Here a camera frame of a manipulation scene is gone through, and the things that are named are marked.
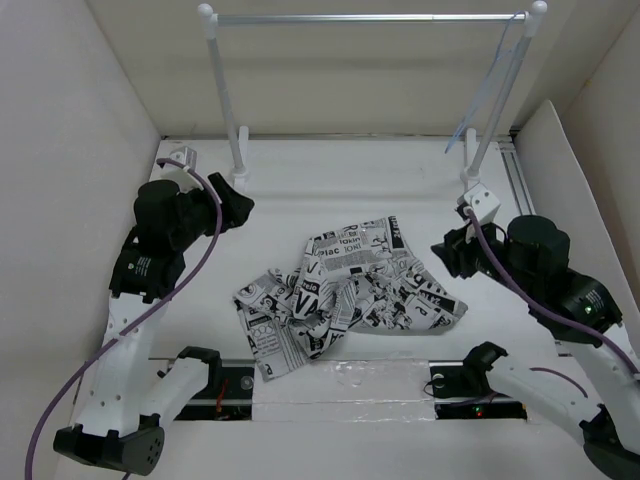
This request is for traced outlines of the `black white newspaper print trousers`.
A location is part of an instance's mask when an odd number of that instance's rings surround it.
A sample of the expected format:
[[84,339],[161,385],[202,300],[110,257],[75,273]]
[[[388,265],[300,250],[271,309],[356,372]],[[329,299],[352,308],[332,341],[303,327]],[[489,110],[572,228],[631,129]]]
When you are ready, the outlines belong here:
[[468,310],[413,254],[394,216],[310,238],[297,269],[268,270],[234,303],[266,381],[318,359],[348,332],[441,333]]

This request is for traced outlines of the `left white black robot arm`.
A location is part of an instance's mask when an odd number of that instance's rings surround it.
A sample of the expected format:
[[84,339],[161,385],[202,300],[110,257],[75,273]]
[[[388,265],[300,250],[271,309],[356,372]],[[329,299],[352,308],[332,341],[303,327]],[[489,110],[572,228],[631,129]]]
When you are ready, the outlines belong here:
[[225,388],[218,351],[187,346],[156,384],[146,364],[169,302],[202,269],[186,268],[185,253],[201,237],[215,243],[241,227],[254,207],[220,173],[207,178],[191,169],[195,187],[175,180],[143,184],[129,232],[109,283],[109,318],[90,399],[71,426],[58,430],[56,453],[80,464],[147,476],[156,467],[165,431],[191,399]]

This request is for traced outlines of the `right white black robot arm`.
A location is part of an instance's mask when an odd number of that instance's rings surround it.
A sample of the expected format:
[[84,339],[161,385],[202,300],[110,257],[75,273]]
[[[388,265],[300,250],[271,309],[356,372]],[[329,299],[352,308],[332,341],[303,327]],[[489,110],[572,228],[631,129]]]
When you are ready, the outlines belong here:
[[639,476],[639,357],[608,289],[569,266],[570,238],[537,215],[513,219],[503,239],[470,207],[464,227],[432,251],[454,278],[483,273],[519,296],[529,314],[584,371],[597,399],[574,395],[562,378],[520,363],[485,341],[457,368],[456,382],[476,394],[499,393],[533,408],[582,447],[610,479]]

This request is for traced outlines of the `clear blue plastic hanger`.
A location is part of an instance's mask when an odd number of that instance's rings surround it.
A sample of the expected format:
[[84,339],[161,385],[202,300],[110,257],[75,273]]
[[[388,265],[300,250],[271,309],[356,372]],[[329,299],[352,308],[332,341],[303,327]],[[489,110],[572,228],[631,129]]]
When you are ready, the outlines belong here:
[[489,94],[492,91],[493,85],[497,81],[497,72],[506,65],[506,62],[508,60],[510,60],[513,57],[517,44],[514,44],[513,46],[507,49],[504,49],[503,46],[504,46],[507,33],[511,28],[511,25],[515,23],[516,18],[520,15],[525,17],[527,13],[524,10],[517,11],[506,21],[506,25],[502,31],[501,37],[496,46],[496,50],[495,50],[492,62],[484,78],[482,79],[480,86],[478,87],[477,91],[475,92],[472,98],[469,108],[465,112],[464,116],[462,117],[461,121],[456,127],[454,133],[449,138],[448,143],[444,150],[445,154],[449,153],[454,143],[460,138],[462,133],[470,126],[478,110],[488,100]]

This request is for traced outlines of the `aluminium rail right side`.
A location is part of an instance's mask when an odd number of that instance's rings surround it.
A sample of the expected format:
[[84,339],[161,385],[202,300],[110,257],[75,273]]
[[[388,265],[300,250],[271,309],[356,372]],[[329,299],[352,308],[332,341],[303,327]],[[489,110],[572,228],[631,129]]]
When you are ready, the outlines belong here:
[[499,136],[497,144],[519,213],[522,215],[535,214],[533,200],[528,190],[513,139],[510,136]]

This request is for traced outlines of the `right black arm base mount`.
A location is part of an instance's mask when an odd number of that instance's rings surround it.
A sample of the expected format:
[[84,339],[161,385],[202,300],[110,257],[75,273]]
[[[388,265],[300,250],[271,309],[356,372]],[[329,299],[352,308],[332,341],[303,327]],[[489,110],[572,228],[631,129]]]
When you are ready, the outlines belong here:
[[486,374],[507,352],[491,342],[471,349],[461,361],[429,364],[423,393],[434,400],[437,420],[527,420],[525,406],[489,386]]

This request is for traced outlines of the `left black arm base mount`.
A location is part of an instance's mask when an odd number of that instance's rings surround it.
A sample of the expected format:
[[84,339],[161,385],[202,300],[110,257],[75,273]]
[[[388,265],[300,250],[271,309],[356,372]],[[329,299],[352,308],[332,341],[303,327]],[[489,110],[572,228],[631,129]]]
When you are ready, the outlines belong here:
[[163,428],[175,420],[249,420],[254,373],[252,363],[228,363],[216,350],[188,346],[158,374],[151,414]]

